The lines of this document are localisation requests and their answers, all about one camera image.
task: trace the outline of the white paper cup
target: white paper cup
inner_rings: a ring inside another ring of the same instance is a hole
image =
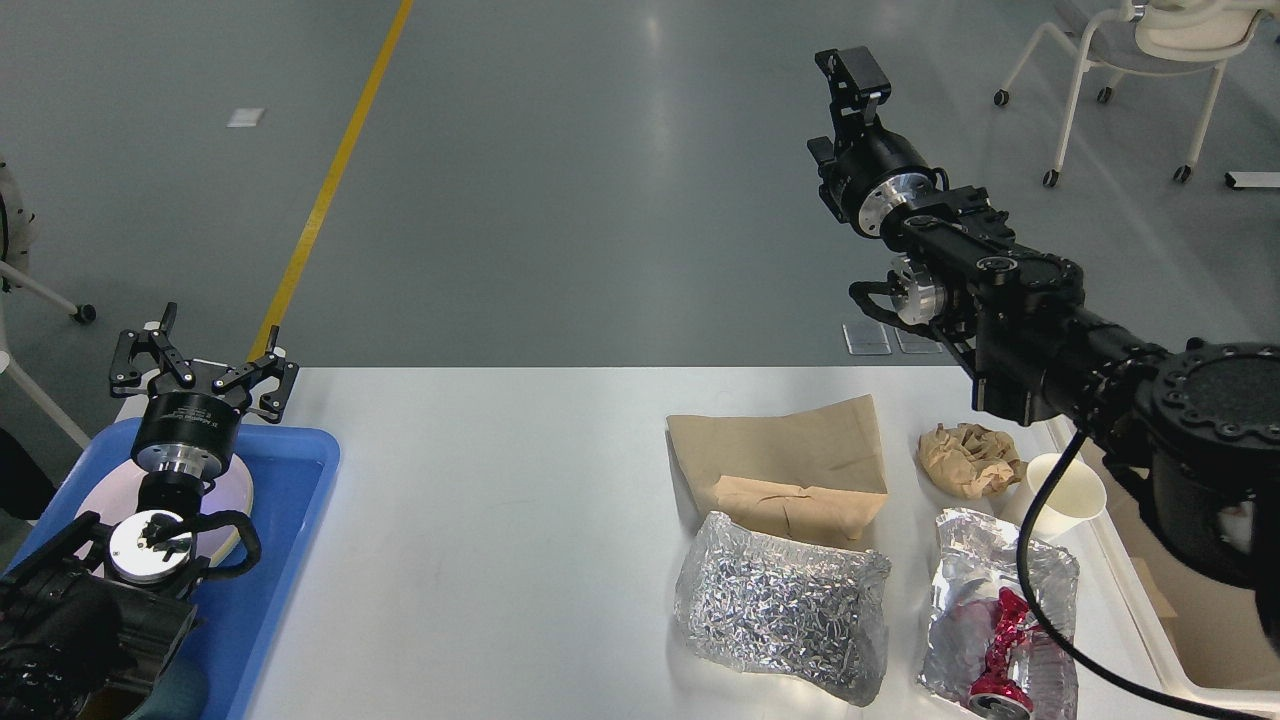
[[[1027,464],[1027,479],[1015,486],[1014,497],[1009,498],[1004,512],[1000,514],[1001,520],[1015,525],[1023,524],[1032,500],[1036,498],[1036,493],[1044,484],[1059,457],[1061,455],[1050,452]],[[1084,462],[1073,460],[1053,488],[1053,495],[1048,496],[1039,518],[1036,519],[1032,534],[1051,541],[1075,525],[1097,518],[1106,509],[1107,488],[1102,484],[1102,478]]]

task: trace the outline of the blue tray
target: blue tray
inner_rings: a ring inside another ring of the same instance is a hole
[[[122,420],[93,438],[13,564],[74,520],[93,486],[129,457],[137,432],[137,419]],[[239,578],[201,584],[193,596],[197,616],[205,623],[187,637],[178,655],[209,678],[209,703],[201,720],[244,716],[333,487],[339,456],[338,442],[329,433],[274,425],[242,427],[236,454],[253,475],[252,518],[262,538],[262,560]],[[237,547],[225,562],[243,557],[244,548]]]

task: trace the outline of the white chair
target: white chair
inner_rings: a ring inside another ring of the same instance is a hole
[[[81,447],[88,446],[88,436],[70,419],[61,407],[49,397],[36,380],[18,365],[9,350],[9,338],[4,324],[4,293],[10,290],[27,290],[40,299],[60,307],[77,323],[87,325],[97,313],[92,305],[76,305],[52,290],[36,282],[24,273],[28,264],[27,251],[36,241],[36,215],[22,201],[18,183],[13,179],[4,156],[0,155],[0,374],[5,374],[20,387],[31,400],[45,411]]]
[[[1276,13],[1280,0],[1152,0],[1149,4],[1146,0],[1142,4],[1121,0],[1119,5],[1092,17],[1080,8],[1079,0],[1056,0],[1053,9],[1060,22],[1048,22],[1036,29],[1009,79],[995,96],[997,106],[1009,104],[1014,78],[1046,36],[1075,56],[1057,155],[1042,181],[1046,187],[1056,186],[1062,173],[1066,140],[1071,135],[1084,73],[1100,67],[1111,69],[1106,87],[1098,92],[1101,104],[1111,100],[1126,74],[1180,76],[1213,70],[1187,161],[1174,173],[1175,181],[1187,182],[1199,159],[1228,59],[1248,47],[1258,22],[1266,14]]]

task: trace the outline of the aluminum foil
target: aluminum foil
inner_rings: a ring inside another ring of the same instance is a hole
[[[890,561],[755,533],[709,512],[676,580],[685,642],[740,673],[809,680],[858,706],[884,679]]]
[[[933,575],[928,647],[919,682],[931,692],[970,707],[974,682],[987,666],[1001,614],[1000,591],[1021,596],[1015,551],[1018,527],[991,515],[954,507],[937,519],[941,559]],[[1032,584],[1044,614],[1064,635],[1075,633],[1079,562],[1066,550],[1032,539]],[[1075,720],[1075,664],[1029,618],[1025,639],[1009,653],[1007,676],[1033,702],[1036,720]],[[986,717],[1027,717],[1009,707]]]

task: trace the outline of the brown paper bag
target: brown paper bag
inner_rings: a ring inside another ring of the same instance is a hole
[[[1009,433],[970,423],[955,428],[938,423],[920,436],[916,459],[933,484],[966,500],[1004,492],[1027,477],[1027,464],[1018,457]]]
[[[876,405],[863,396],[782,418],[667,418],[698,511],[849,547],[884,505]]]

